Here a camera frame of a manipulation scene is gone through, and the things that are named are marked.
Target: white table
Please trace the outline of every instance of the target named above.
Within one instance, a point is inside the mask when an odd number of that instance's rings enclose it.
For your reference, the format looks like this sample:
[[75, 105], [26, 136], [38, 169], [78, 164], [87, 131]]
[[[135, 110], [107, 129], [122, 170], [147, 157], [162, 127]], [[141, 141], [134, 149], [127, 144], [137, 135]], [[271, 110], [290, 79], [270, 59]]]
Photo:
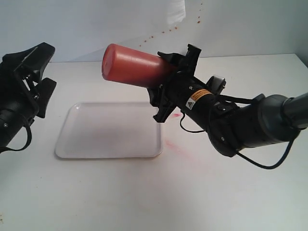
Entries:
[[[294, 54], [200, 59], [196, 76], [207, 81], [212, 74], [225, 77], [223, 93], [236, 97], [308, 91], [308, 69]], [[308, 131], [272, 171], [220, 155], [206, 134], [181, 130], [179, 117], [163, 125], [164, 150], [157, 158], [62, 160], [54, 148], [72, 105], [145, 102], [148, 95], [103, 80], [98, 62], [49, 64], [45, 76], [58, 82], [47, 118], [36, 119], [28, 149], [0, 155], [0, 231], [308, 229]], [[189, 118], [184, 123], [198, 128]], [[9, 146], [23, 145], [25, 135]], [[285, 147], [244, 153], [272, 164]]]

